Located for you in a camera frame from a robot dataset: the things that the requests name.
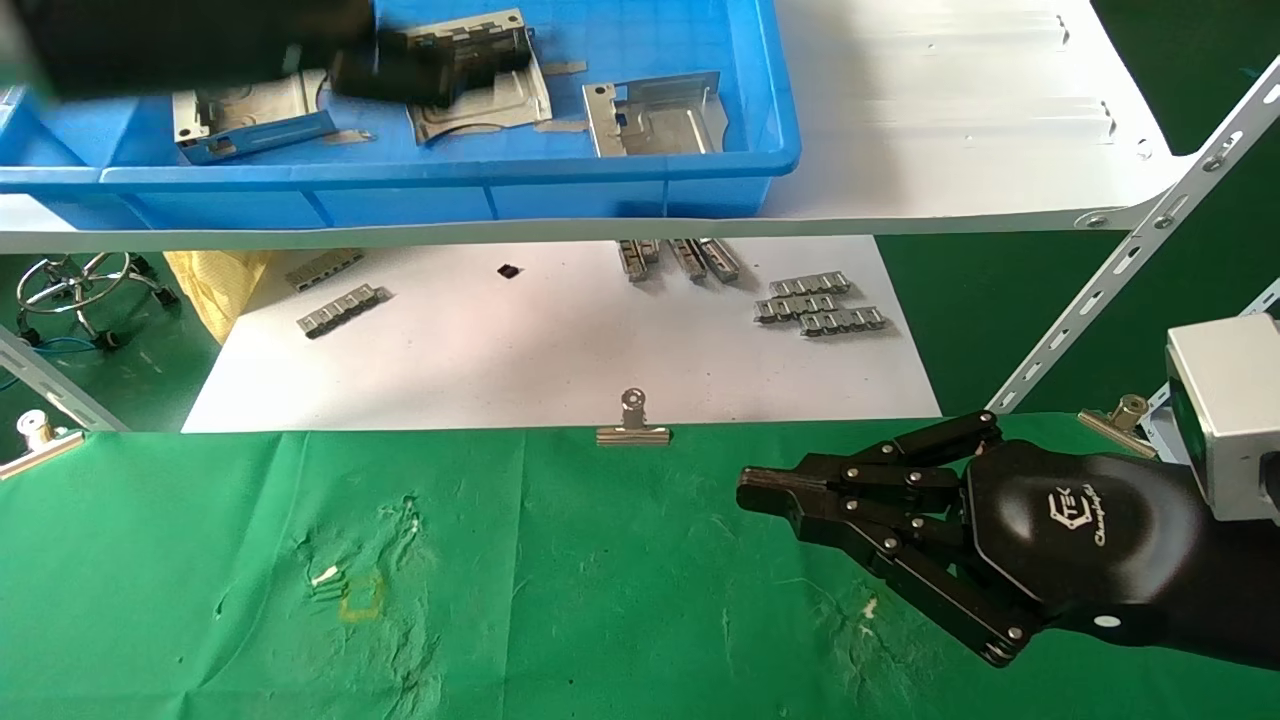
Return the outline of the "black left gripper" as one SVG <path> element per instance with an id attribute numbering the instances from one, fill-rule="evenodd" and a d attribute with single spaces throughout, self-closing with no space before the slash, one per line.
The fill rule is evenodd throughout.
<path id="1" fill-rule="evenodd" d="M 347 97 L 449 108 L 472 70 L 532 61 L 524 29 L 383 28 L 371 1 L 27 1 L 26 86 L 59 100 L 253 85 L 328 67 Z"/>

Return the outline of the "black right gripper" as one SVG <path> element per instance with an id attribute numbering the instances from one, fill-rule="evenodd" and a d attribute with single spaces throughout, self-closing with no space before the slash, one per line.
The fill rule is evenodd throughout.
<path id="1" fill-rule="evenodd" d="M 983 410 L 850 455 L 748 466 L 739 506 L 846 553 L 993 667 L 1046 626 L 1111 643 L 1170 642 L 1169 596 L 1203 524 L 1190 469 L 1002 438 L 998 416 Z M 951 468 L 970 457 L 972 528 Z M 1024 600 L 982 570 L 977 552 Z"/>

